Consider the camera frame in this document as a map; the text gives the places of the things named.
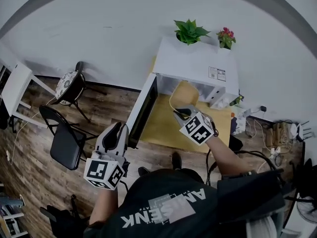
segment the wooden floor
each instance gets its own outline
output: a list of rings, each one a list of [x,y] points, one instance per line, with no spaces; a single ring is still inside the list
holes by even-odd
[[[52,89],[55,89],[57,85],[56,79],[43,79],[43,81]],[[55,105],[53,108],[61,112],[69,122],[78,122],[81,128],[95,134],[101,133],[113,122],[126,121],[139,93],[103,86],[93,87],[107,92],[108,95],[104,96],[87,90],[80,98],[79,106],[91,119],[91,123],[87,123],[74,107]],[[51,98],[52,96],[41,87],[36,84],[30,85],[22,100],[30,104],[32,109],[20,107],[19,111],[32,116],[38,112],[40,104],[46,104]],[[18,121],[16,129],[18,130],[22,125],[23,123]],[[266,152],[263,149],[261,129],[258,124],[256,125],[258,131],[256,137],[251,139],[244,133],[237,137],[242,140],[243,149]],[[54,161],[50,157],[53,135],[49,129],[38,128],[32,124],[26,125],[18,135],[12,165],[6,159],[6,150],[12,154],[16,134],[12,134],[9,128],[0,133],[0,181],[4,183],[8,195],[23,195],[26,206],[23,207],[25,216],[21,218],[22,225],[32,237],[53,237],[49,220],[39,211],[41,206],[53,205],[59,209],[70,209],[70,197],[75,194],[79,212],[83,216],[91,214],[98,189],[83,179],[85,162],[81,161],[77,170],[70,171]],[[85,145],[85,151],[91,153],[94,145],[95,140],[88,141]],[[137,169],[141,166],[152,171],[160,168],[171,168],[170,157],[175,150],[182,157],[183,167],[194,169],[202,176],[203,180],[206,180],[206,155],[204,153],[185,152],[146,142],[139,142],[138,148],[128,149],[126,152],[126,158],[131,162],[131,165],[128,177],[123,180],[128,184],[128,187],[138,178]],[[299,144],[293,147],[291,153],[284,155],[283,167],[286,170],[284,177],[291,178],[291,168],[288,162],[290,160],[298,162],[300,156],[301,146]],[[263,162],[260,158],[248,155],[240,157],[245,158],[254,169],[257,169]],[[210,157],[209,162],[214,162],[212,157]],[[219,179],[220,174],[216,169],[211,174],[212,185],[216,186]],[[126,194],[122,184],[119,184],[118,192],[121,204]]]

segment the white wall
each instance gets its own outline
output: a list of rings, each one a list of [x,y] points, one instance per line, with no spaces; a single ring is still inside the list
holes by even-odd
[[[207,30],[235,32],[232,51],[246,106],[267,106],[266,119],[306,120],[315,113],[316,58],[243,0],[55,0],[2,42],[38,74],[62,76],[83,60],[91,64],[88,80],[141,89],[161,36],[173,33],[174,19],[188,18]]]
[[[18,58],[0,41],[0,63],[7,68],[13,69]]]

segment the white desk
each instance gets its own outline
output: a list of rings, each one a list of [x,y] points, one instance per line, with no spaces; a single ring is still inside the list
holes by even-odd
[[[55,96],[55,91],[53,91],[50,87],[48,87],[46,84],[40,81],[37,77],[35,77],[32,74],[32,71],[28,67],[26,67],[25,65],[19,62],[17,66],[15,67],[15,69],[13,69],[13,71],[11,72],[11,75],[2,91],[2,98],[4,101],[4,105],[10,116],[15,116],[22,120],[28,121],[29,123],[33,123],[37,126],[47,128],[46,124],[38,122],[27,116],[24,116],[23,114],[20,114],[17,111],[17,108],[21,102],[22,96],[31,80],[35,81],[37,84],[39,84],[45,90],[47,90],[53,96]]]

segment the label sticker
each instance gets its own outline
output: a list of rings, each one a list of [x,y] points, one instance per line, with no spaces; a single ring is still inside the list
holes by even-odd
[[[217,69],[217,79],[226,81],[226,71],[222,69]]]
[[[209,67],[209,78],[217,79],[217,68]]]

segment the table leg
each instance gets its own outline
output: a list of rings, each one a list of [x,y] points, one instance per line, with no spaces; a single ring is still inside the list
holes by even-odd
[[[20,104],[21,104],[22,106],[25,106],[27,109],[31,109],[31,106],[30,106],[29,104],[26,104],[26,103],[23,102],[23,101],[20,101]]]
[[[29,122],[29,123],[35,124],[35,125],[38,126],[38,127],[42,127],[42,128],[47,128],[47,127],[48,127],[46,124],[41,123],[41,122],[39,122],[39,121],[36,121],[36,120],[34,120],[34,119],[31,119],[31,118],[29,118],[29,117],[27,117],[27,116],[25,116],[25,115],[23,115],[23,114],[18,113],[17,111],[14,112],[12,115],[15,116],[15,117],[17,117],[17,118],[20,118],[20,119],[22,119],[22,120],[25,120],[25,121],[27,121],[27,122]]]
[[[36,76],[32,75],[31,79],[35,81],[38,85],[42,86],[45,90],[50,92],[55,96],[55,91],[53,91],[50,87],[48,87],[46,84],[44,84],[41,80],[39,80]]]
[[[4,72],[5,72],[5,67],[3,67],[2,71],[1,71],[1,74],[0,74],[0,81],[1,81],[1,79],[2,79],[2,77],[3,77]]]

